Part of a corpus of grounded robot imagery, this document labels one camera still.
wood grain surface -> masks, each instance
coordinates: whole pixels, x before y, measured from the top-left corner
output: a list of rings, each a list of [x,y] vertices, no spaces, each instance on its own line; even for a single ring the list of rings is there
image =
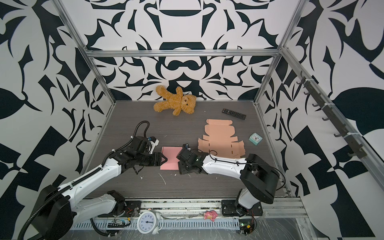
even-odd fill
[[[153,110],[153,101],[118,101],[107,124],[104,135],[91,160],[89,170],[101,164],[104,156],[125,144],[133,134],[136,125],[143,120],[151,123],[147,137],[155,136],[159,145],[154,151],[160,152],[162,146],[181,146],[188,143],[191,148],[197,148],[198,138],[202,138],[207,119],[229,119],[233,121],[235,136],[244,141],[245,156],[250,153],[259,155],[264,161],[274,166],[272,156],[266,141],[263,139],[257,146],[249,141],[254,132],[264,138],[260,122],[252,102],[241,101],[198,101],[195,112],[181,112],[179,116],[172,115],[172,109],[157,113]],[[222,113],[227,108],[245,114],[241,120]],[[143,135],[145,124],[137,131],[137,136]],[[116,190],[127,198],[208,198],[236,197],[243,183],[235,178],[218,174],[186,174],[179,175],[177,170],[160,170],[160,167],[145,167],[139,175],[133,169],[115,177],[88,197],[98,197],[109,190]],[[276,196],[284,196],[283,190]]]

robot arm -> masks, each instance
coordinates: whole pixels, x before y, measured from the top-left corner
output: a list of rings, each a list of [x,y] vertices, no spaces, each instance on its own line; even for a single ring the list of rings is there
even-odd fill
[[[221,174],[240,179],[245,189],[241,190],[235,202],[237,212],[243,215],[258,202],[273,203],[279,173],[255,154],[247,158],[230,159],[212,156],[206,152],[191,152],[183,145],[177,155],[180,174]]]
[[[116,191],[107,192],[99,198],[80,201],[106,181],[134,168],[135,165],[160,166],[165,163],[167,158],[162,153],[153,152],[158,143],[155,137],[133,136],[132,141],[107,155],[102,164],[88,173],[59,188],[52,185],[44,188],[36,201],[33,214],[20,231],[18,240],[23,239],[30,224],[45,239],[57,240],[74,224],[86,219],[106,213],[122,214],[125,198]],[[180,174],[221,174],[240,179],[246,188],[240,191],[235,202],[239,215],[245,214],[259,201],[273,203],[278,172],[254,154],[239,159],[215,157],[204,152],[193,153],[185,144],[177,158],[180,160]]]

black and white patterned wall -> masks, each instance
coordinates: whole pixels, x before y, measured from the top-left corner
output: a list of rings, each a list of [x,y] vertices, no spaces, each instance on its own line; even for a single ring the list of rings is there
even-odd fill
[[[298,0],[64,0],[89,49],[276,48]]]
[[[97,58],[117,100],[153,100],[165,85],[199,99],[254,99],[271,56]]]
[[[288,46],[383,156],[384,2],[310,0]],[[260,107],[319,239],[383,239],[384,192],[283,59]]]
[[[0,0],[0,60],[0,239],[16,239],[39,191],[79,176],[111,102],[50,1]]]
[[[90,50],[277,48],[298,0],[65,0]],[[158,99],[162,84],[200,99],[253,99],[269,57],[99,58],[114,97]]]

mounting plate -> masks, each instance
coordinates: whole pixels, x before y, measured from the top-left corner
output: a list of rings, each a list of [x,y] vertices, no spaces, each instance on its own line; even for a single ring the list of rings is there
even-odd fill
[[[249,213],[247,215],[252,216],[252,211],[254,216],[262,216],[263,208],[261,202],[258,202],[257,204],[253,205],[252,209],[248,211]],[[240,214],[236,211],[235,200],[222,200],[221,213],[225,217],[240,216]]]
[[[125,201],[125,203],[127,204],[125,213],[120,217],[131,217],[133,213],[140,212],[141,201]],[[98,217],[115,217],[115,216],[112,214],[101,214],[101,215],[98,215]]]

remote control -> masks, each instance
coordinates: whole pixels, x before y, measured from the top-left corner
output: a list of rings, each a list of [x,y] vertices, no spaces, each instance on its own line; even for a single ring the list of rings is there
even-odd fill
[[[244,115],[244,114],[241,114],[241,113],[238,113],[238,112],[226,109],[226,108],[223,108],[222,113],[225,113],[225,114],[228,114],[228,115],[231,115],[231,116],[243,119],[243,120],[245,120],[245,117],[246,117],[246,115]]]

